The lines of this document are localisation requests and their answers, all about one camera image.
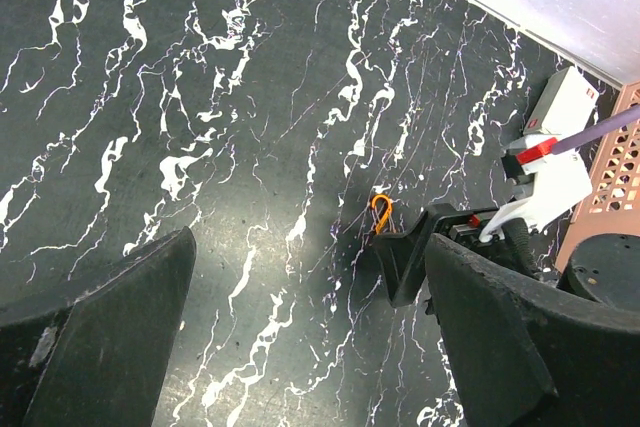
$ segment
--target carabiner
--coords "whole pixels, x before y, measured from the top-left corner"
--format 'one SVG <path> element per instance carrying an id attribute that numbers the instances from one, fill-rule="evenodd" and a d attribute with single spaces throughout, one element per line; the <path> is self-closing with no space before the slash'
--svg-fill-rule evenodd
<path id="1" fill-rule="evenodd" d="M 371 210 L 373 210 L 374 212 L 374 216 L 377 218 L 378 216 L 378 210 L 377 210 L 377 206 L 376 204 L 378 203 L 379 200 L 383 200 L 385 203 L 385 209 L 382 212 L 382 217 L 380 217 L 380 219 L 376 222 L 375 224 L 375 230 L 376 230 L 376 234 L 379 234 L 382 229 L 384 228 L 385 225 L 387 225 L 387 222 L 389 221 L 389 218 L 391 217 L 391 212 L 393 211 L 393 207 L 391 206 L 392 202 L 391 199 L 389 198 L 389 196 L 385 195 L 385 194 L 378 194 L 376 196 L 373 197 L 373 199 L 371 199 Z"/>

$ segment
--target black marble floor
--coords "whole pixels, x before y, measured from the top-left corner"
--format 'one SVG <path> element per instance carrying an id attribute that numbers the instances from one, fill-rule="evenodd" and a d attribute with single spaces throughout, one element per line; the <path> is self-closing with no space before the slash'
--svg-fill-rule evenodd
<path id="1" fill-rule="evenodd" d="M 154 425 L 464 425 L 434 319 L 355 268 L 367 200 L 399 227 L 504 202 L 501 146 L 568 62 L 464 0 L 0 10 L 0 301 L 189 225 Z"/>

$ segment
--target purple rod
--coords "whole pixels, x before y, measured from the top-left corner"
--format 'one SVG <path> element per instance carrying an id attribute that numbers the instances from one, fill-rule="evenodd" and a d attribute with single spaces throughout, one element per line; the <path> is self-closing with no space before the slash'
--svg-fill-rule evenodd
<path id="1" fill-rule="evenodd" d="M 613 132 L 625 125 L 629 125 L 638 119 L 640 119 L 640 104 L 633 104 L 627 110 L 623 110 L 602 122 L 598 122 L 597 124 L 584 129 L 582 132 L 578 132 L 577 134 L 553 144 L 551 146 L 551 153 L 553 155 L 558 155 L 566 152 L 567 150 L 577 149 L 587 142 L 596 140 L 609 132 Z"/>

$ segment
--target black plastic part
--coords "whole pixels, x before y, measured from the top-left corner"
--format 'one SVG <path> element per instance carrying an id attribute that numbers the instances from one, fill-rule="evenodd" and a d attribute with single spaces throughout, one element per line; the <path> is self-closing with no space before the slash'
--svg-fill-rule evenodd
<path id="1" fill-rule="evenodd" d="M 430 205 L 410 230 L 373 236 L 358 264 L 373 264 L 382 271 L 393 307 L 409 305 L 414 302 L 425 279 L 424 249 L 431 235 L 448 231 L 453 225 L 466 224 L 474 214 L 495 210 L 458 212 L 450 204 Z"/>
<path id="2" fill-rule="evenodd" d="M 590 237 L 569 259 L 558 288 L 617 309 L 640 312 L 640 238 Z"/>
<path id="3" fill-rule="evenodd" d="M 510 268 L 519 274 L 534 278 L 536 263 L 529 244 L 529 227 L 524 219 L 516 217 L 502 224 L 504 240 L 511 253 Z"/>
<path id="4" fill-rule="evenodd" d="M 593 252 L 583 245 L 576 262 Z M 615 248 L 603 243 L 602 256 Z M 438 234 L 425 258 L 469 426 L 637 425 L 638 314 L 552 288 Z"/>
<path id="5" fill-rule="evenodd" d="M 506 154 L 501 160 L 502 169 L 507 179 L 517 179 L 524 175 L 524 170 L 515 155 Z"/>
<path id="6" fill-rule="evenodd" d="M 195 256 L 185 228 L 0 307 L 0 425 L 151 425 Z"/>

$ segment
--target red clip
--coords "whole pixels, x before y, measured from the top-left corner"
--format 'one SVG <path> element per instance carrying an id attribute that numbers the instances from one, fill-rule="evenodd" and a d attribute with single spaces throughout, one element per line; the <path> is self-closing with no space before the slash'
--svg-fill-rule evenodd
<path id="1" fill-rule="evenodd" d="M 477 229 L 478 227 L 480 227 L 481 223 L 482 221 L 480 220 L 480 217 L 478 217 L 477 215 L 472 215 L 471 218 L 469 219 L 469 225 L 474 229 Z"/>
<path id="2" fill-rule="evenodd" d="M 551 153 L 551 146 L 558 142 L 558 139 L 551 137 L 550 139 L 540 142 L 538 145 L 531 147 L 530 149 L 520 152 L 516 155 L 516 159 L 520 165 L 528 164 L 534 160 L 541 159 L 545 155 Z"/>

